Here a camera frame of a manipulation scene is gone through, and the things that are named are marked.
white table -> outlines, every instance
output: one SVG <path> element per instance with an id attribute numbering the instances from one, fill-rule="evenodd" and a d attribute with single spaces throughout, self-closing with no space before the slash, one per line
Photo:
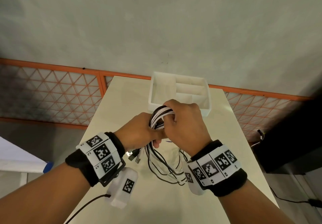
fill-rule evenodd
<path id="1" fill-rule="evenodd" d="M 82 141 L 98 132 L 114 132 L 133 116 L 147 112 L 149 87 L 149 80 L 115 76 Z M 248 178 L 277 205 L 224 92 L 211 88 L 210 94 L 212 110 L 204 122 L 212 140 L 219 139 L 226 144 L 240 160 Z M 173 143 L 163 141 L 159 152 L 170 162 L 177 158 L 177 147 Z M 139 173 L 127 206 L 120 210 L 100 198 L 83 209 L 71 223 L 229 223 L 218 198 L 209 190 L 197 196 L 190 192 L 187 184 L 180 187 L 157 179 L 149 170 L 145 155 L 139 164 L 126 156 L 124 159 L 128 167 Z M 107 187 L 97 184 L 75 210 L 106 191 Z"/>

wristband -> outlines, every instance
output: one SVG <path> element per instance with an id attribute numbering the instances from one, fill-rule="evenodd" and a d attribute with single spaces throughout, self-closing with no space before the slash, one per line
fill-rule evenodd
<path id="1" fill-rule="evenodd" d="M 80 169 L 91 187 L 98 182 L 105 187 L 124 168 L 124 153 L 124 147 L 114 133 L 100 132 L 77 145 L 65 162 Z"/>
<path id="2" fill-rule="evenodd" d="M 200 187 L 211 190 L 217 197 L 239 189 L 247 180 L 240 162 L 219 140 L 209 143 L 187 163 Z"/>

cable bundle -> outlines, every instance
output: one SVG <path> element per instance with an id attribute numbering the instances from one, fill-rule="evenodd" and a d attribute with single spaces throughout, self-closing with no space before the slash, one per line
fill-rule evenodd
<path id="1" fill-rule="evenodd" d="M 159 108 L 157 108 L 153 114 L 151 115 L 150 118 L 150 122 L 149 122 L 149 126 L 153 129 L 163 129 L 164 128 L 164 122 L 163 122 L 163 117 L 166 115 L 170 115 L 170 114 L 174 114 L 173 110 L 169 107 L 166 107 L 165 105 L 160 106 Z M 145 146 L 145 153 L 147 154 L 147 164 L 151 170 L 151 172 L 153 174 L 156 175 L 156 177 L 158 177 L 160 180 L 165 181 L 167 183 L 170 184 L 179 184 L 180 186 L 183 186 L 184 183 L 187 181 L 185 178 L 185 175 L 183 173 L 182 170 L 180 170 L 179 172 L 177 172 L 175 169 L 177 169 L 179 167 L 180 164 L 180 154 L 183 155 L 183 159 L 185 161 L 187 161 L 187 156 L 184 154 L 184 152 L 179 149 L 179 163 L 177 165 L 177 167 L 175 169 L 173 169 L 171 166 L 169 166 L 166 162 L 166 160 L 164 159 L 164 157 L 156 150 L 153 148 L 153 142 L 150 142 L 149 144 L 147 144 Z M 166 166 L 169 173 L 161 173 L 161 171 L 158 169 L 158 167 L 153 163 L 152 158 L 154 158 L 155 160 L 157 160 L 158 162 L 160 162 L 162 165 Z M 169 176 L 171 177 L 175 182 L 173 181 L 167 181 L 165 179 L 162 179 L 160 176 L 158 176 L 157 173 L 155 173 L 152 168 L 151 165 L 152 164 L 154 166 L 154 168 L 162 175 L 162 176 Z"/>

forearm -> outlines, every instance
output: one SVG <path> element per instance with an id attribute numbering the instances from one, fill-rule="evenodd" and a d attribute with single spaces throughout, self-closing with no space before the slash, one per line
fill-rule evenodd
<path id="1" fill-rule="evenodd" d="M 231 224 L 294 224 L 250 181 L 229 195 L 220 197 Z"/>
<path id="2" fill-rule="evenodd" d="M 80 170 L 63 163 L 0 199 L 1 221 L 64 223 L 89 189 Z"/>

blue object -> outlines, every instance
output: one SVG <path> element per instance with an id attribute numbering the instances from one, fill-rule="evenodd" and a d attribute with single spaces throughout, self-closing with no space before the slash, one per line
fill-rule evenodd
<path id="1" fill-rule="evenodd" d="M 54 162 L 47 162 L 47 165 L 45 166 L 42 172 L 43 173 L 49 172 L 52 169 L 53 165 L 54 165 Z"/>

